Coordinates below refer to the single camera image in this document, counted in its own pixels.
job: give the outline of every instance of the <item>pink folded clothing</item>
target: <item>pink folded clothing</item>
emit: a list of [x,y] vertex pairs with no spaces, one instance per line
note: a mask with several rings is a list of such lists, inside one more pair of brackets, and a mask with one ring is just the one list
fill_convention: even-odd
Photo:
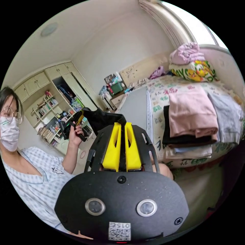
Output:
[[176,65],[186,65],[196,60],[204,61],[204,54],[200,53],[199,49],[199,45],[194,42],[183,44],[170,54],[169,62]]
[[169,103],[170,137],[200,138],[218,132],[216,111],[202,87],[188,93],[169,94]]

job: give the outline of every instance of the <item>white folded clothing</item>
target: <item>white folded clothing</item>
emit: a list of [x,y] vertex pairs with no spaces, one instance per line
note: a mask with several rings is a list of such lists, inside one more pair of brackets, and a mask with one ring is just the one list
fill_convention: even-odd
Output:
[[197,149],[175,153],[174,149],[168,146],[164,149],[164,156],[166,159],[200,159],[200,158],[211,158],[212,145],[205,145]]

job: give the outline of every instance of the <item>window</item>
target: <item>window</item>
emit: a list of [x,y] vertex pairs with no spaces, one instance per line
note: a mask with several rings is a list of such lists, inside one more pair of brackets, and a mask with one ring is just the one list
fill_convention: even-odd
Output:
[[194,15],[164,1],[160,1],[160,4],[165,9],[170,11],[181,22],[181,24],[185,27],[187,32],[189,32],[190,36],[193,38],[193,41],[196,41],[199,45],[211,44],[228,49],[222,42],[222,40]]

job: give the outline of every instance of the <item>woman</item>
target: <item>woman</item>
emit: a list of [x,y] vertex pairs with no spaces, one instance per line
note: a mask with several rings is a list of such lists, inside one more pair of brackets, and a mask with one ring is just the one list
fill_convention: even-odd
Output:
[[[72,173],[77,162],[78,147],[82,142],[77,136],[83,134],[81,126],[71,127],[66,156],[60,158],[37,147],[17,150],[23,107],[18,96],[9,87],[0,91],[0,112],[0,153],[16,192],[42,221],[71,234],[60,223],[54,207],[61,189],[74,177]],[[160,170],[161,174],[173,178],[166,165],[160,164]],[[88,238],[80,233],[75,236]]]

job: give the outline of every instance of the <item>ceiling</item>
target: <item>ceiling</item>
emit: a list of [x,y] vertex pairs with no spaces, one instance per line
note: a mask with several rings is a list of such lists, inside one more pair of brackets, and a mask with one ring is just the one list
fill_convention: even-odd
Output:
[[[39,27],[14,57],[3,85],[14,86],[41,68],[70,60],[102,28],[139,9],[138,0],[89,0],[55,15]],[[57,22],[58,29],[41,37],[42,29]]]

